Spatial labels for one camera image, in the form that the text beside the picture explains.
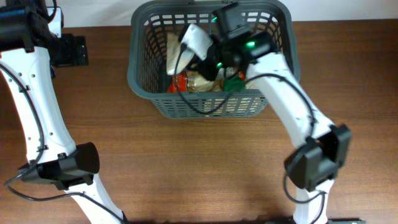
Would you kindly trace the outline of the green lid jar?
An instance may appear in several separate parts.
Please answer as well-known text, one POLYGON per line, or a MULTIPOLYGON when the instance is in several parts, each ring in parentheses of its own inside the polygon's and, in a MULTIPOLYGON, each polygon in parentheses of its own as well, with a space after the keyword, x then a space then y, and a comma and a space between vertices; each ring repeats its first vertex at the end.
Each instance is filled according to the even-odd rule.
POLYGON ((246 86, 244 84, 244 80, 242 80, 240 77, 233 77, 230 79, 226 79, 223 82, 223 90, 227 92, 241 91, 245 89, 246 86))

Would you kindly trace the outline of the orange pasta package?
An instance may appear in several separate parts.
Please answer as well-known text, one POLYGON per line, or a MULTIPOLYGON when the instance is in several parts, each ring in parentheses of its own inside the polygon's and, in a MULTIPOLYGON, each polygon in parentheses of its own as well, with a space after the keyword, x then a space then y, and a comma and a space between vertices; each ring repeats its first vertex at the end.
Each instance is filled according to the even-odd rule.
MULTIPOLYGON (((177 81, 175 81, 174 76, 172 76, 172 82, 167 89, 167 93, 176 93, 177 90, 189 93, 224 91, 223 82, 233 77, 240 77, 244 80, 245 84, 246 77, 243 72, 238 70, 232 70, 226 73, 220 71, 215 81, 204 79, 198 72, 186 71, 177 75, 177 81)), ((245 90, 247 90, 249 87, 247 84, 245 84, 245 86, 245 90)))

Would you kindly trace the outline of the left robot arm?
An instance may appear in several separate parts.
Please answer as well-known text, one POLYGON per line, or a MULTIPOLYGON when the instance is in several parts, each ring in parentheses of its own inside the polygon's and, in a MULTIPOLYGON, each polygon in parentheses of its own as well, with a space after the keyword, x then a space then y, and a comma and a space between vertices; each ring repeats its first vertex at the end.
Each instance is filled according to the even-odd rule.
POLYGON ((63 12, 45 1, 8 0, 1 7, 1 74, 19 114, 27 162, 17 179, 55 186, 92 223, 126 223, 100 177, 92 142, 70 136, 53 89, 56 67, 88 64, 84 37, 62 34, 63 12))

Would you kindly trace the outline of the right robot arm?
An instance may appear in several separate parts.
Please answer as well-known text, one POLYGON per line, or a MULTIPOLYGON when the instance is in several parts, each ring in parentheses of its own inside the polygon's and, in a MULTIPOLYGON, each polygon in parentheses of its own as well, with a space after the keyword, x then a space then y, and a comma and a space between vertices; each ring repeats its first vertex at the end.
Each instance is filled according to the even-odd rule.
POLYGON ((328 223, 330 190, 344 166, 352 138, 349 128, 335 125, 311 101, 280 51, 274 36, 254 32, 234 2, 213 11, 219 37, 196 24, 181 36, 207 72, 236 67, 264 95, 287 130, 295 149, 284 161, 282 186, 296 207, 294 223, 328 223))

